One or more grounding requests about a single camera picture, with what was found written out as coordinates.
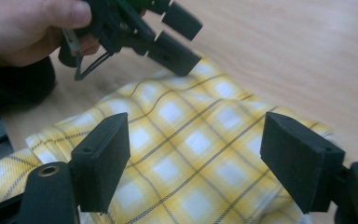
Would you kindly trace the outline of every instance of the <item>wooden table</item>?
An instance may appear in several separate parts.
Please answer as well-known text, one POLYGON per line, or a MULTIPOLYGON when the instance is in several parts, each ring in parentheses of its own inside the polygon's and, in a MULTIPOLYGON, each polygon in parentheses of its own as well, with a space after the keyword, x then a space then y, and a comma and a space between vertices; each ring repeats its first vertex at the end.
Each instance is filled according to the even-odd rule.
MULTIPOLYGON (((319 120, 335 131, 347 151, 346 165, 358 161, 358 1, 342 0, 177 0, 204 27, 188 44, 212 59, 262 100, 319 120)), ((145 17, 156 30, 159 17, 145 17)), ((124 50, 84 81, 54 61, 58 85, 34 108, 7 108, 3 118, 16 150, 46 126, 93 106, 107 93, 157 72, 149 59, 124 50)), ((91 63, 88 58, 84 64, 91 63)), ((333 223, 332 214, 313 214, 333 223)))

